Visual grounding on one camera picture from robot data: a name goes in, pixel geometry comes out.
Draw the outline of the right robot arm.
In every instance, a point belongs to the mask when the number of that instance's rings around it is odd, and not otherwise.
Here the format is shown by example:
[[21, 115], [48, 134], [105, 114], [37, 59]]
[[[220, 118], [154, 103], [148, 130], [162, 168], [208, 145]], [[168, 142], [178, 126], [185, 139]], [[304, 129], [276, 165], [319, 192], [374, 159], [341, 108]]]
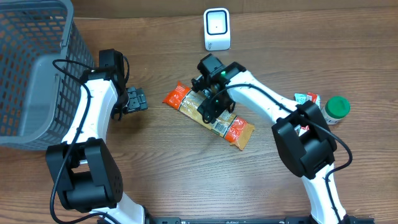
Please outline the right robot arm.
[[306, 101], [299, 104], [259, 82], [237, 62], [224, 65], [212, 54], [200, 60], [201, 75], [192, 79], [192, 89], [205, 95], [198, 107], [204, 123], [214, 123], [222, 112], [233, 112], [240, 103], [272, 123], [280, 159], [293, 175], [300, 177], [316, 223], [348, 223], [333, 174], [337, 145], [346, 144], [333, 134], [319, 107]]

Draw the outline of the orange noodle packet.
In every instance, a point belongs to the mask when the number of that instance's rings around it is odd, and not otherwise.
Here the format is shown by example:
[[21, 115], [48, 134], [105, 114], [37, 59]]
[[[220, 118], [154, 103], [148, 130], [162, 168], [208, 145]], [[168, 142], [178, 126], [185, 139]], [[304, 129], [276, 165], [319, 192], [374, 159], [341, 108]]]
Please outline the orange noodle packet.
[[197, 111], [205, 99], [202, 94], [195, 93], [191, 88], [178, 81], [176, 88], [167, 94], [163, 103], [168, 104], [243, 151], [255, 130], [255, 126], [227, 110], [224, 110], [214, 123], [205, 124], [202, 115]]

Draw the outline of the green lid Knorr jar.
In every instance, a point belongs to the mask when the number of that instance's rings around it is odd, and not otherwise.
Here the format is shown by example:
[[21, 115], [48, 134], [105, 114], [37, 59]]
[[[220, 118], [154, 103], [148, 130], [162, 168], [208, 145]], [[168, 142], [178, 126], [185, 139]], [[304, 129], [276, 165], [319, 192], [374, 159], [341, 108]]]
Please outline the green lid Knorr jar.
[[350, 102], [342, 96], [333, 96], [322, 108], [322, 115], [329, 125], [339, 123], [346, 117], [351, 109]]

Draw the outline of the green wet wipes packet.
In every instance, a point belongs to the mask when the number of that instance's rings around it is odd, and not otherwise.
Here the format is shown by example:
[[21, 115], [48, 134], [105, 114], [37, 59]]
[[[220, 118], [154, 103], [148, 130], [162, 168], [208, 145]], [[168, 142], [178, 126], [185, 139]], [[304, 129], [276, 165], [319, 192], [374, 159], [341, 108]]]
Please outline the green wet wipes packet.
[[294, 94], [295, 101], [302, 105], [307, 101], [307, 95], [303, 93], [295, 93]]

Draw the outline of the red snack bar packet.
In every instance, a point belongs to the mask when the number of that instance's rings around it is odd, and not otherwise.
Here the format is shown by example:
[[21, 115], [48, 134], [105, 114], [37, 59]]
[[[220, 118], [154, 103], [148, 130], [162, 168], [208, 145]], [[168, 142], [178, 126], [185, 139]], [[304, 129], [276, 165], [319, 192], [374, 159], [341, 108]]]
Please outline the red snack bar packet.
[[307, 99], [307, 101], [311, 101], [311, 102], [315, 103], [318, 107], [320, 107], [320, 103], [321, 103], [320, 95], [308, 92], [306, 94], [306, 99]]

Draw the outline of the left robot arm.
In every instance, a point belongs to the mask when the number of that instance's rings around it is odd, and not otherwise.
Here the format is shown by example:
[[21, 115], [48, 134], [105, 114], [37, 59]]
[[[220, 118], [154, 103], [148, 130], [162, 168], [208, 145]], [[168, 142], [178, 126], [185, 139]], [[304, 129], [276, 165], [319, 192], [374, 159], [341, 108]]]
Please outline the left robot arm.
[[64, 209], [84, 214], [74, 223], [91, 217], [98, 223], [154, 223], [148, 210], [124, 193], [121, 172], [106, 146], [111, 118], [147, 109], [144, 91], [126, 87], [129, 62], [117, 50], [101, 50], [98, 67], [83, 68], [81, 77], [73, 78], [81, 95], [72, 125], [45, 155], [53, 179], [50, 215], [61, 223], [55, 214], [58, 198]]

